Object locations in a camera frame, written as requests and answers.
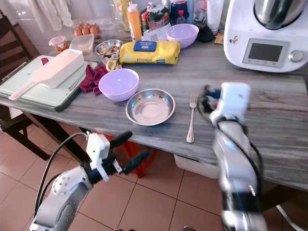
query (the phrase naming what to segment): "terracotta tile floor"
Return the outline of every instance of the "terracotta tile floor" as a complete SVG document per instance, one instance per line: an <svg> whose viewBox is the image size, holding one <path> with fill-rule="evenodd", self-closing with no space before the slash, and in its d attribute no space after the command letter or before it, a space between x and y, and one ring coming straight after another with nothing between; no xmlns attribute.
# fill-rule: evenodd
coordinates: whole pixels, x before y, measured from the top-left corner
<svg viewBox="0 0 308 231"><path fill-rule="evenodd" d="M63 125L68 133L79 131ZM57 144L39 128L28 129L30 139L48 153ZM76 139L86 146L83 139ZM36 157L6 133L0 133L0 230L26 231L33 219L38 184L47 162ZM51 165L48 178L78 165L61 151ZM307 225L307 213L295 205L286 205L296 221ZM112 231L115 228L136 231L180 231L189 225L198 231L222 231L221 197L217 180L184 171L174 163L173 155L158 152L147 169L147 176L114 175L101 181L78 207L70 231ZM276 208L264 213L269 231L290 231Z"/></svg>

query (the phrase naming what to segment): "purple plastic bowl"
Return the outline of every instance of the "purple plastic bowl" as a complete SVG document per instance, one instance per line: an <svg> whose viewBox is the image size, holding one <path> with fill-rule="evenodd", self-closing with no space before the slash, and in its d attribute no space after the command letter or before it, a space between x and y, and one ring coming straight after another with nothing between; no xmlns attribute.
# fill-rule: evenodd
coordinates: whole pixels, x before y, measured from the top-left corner
<svg viewBox="0 0 308 231"><path fill-rule="evenodd" d="M128 100L139 85L139 75L130 69L116 69L104 75L98 88L108 99L113 101Z"/></svg>
<svg viewBox="0 0 308 231"><path fill-rule="evenodd" d="M193 24L177 24L170 27L167 31L169 41L179 41L181 48L186 48L193 44L199 33L199 28Z"/></svg>

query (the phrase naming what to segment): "white cable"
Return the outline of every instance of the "white cable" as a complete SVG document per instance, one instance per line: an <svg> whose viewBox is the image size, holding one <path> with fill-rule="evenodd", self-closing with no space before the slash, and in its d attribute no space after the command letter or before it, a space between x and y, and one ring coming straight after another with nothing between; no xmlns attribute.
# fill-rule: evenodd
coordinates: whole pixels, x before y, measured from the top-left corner
<svg viewBox="0 0 308 231"><path fill-rule="evenodd" d="M293 227L293 229L295 229L296 231L308 231L305 230L301 227L299 227L298 225L296 225L291 219L290 217L287 215L287 213L285 212L285 210L281 207L281 205L277 205L276 206L279 210L279 212L282 214L282 216L284 217L284 219Z"/></svg>

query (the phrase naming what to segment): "gray marble tabletop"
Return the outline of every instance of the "gray marble tabletop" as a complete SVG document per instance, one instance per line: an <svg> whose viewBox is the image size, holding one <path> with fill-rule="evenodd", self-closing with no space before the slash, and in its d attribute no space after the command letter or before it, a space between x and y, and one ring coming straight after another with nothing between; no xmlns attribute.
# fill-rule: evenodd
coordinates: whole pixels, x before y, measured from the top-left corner
<svg viewBox="0 0 308 231"><path fill-rule="evenodd" d="M308 191L308 95L305 66L285 74L236 67L224 56L222 45L195 42L181 50L176 65L125 64L140 76L139 90L159 88L173 95L174 115L153 127L133 124L125 103L114 103L102 94L81 93L63 112L53 112L0 98L0 103L75 126L117 135L132 130L132 141L215 165L214 130L199 113L194 117L195 142L186 142L190 122L189 96L203 85L219 88L225 81L252 87L246 114L249 137L264 159L265 179Z"/></svg>

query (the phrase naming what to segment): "red object under table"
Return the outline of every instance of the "red object under table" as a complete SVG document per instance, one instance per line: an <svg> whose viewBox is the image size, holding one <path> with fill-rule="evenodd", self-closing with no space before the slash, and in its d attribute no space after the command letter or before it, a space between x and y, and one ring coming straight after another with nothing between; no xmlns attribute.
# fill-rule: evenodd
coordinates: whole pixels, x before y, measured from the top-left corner
<svg viewBox="0 0 308 231"><path fill-rule="evenodd" d="M108 139L111 140L112 138L114 138L113 136L110 135L106 135L104 134L104 136ZM136 143L132 142L132 141L126 141L124 144L122 144L121 146L119 146L119 148L122 148L126 157L130 160L131 158L133 158L134 156L136 156L140 151L139 148L137 146ZM156 157L156 153L157 153L157 149L152 149L151 151L151 155L149 156L149 158L147 160L145 160L141 165L139 165L138 168L136 168L133 172L136 173L138 178L142 178L146 175L146 167L148 167L148 165L155 159Z"/></svg>

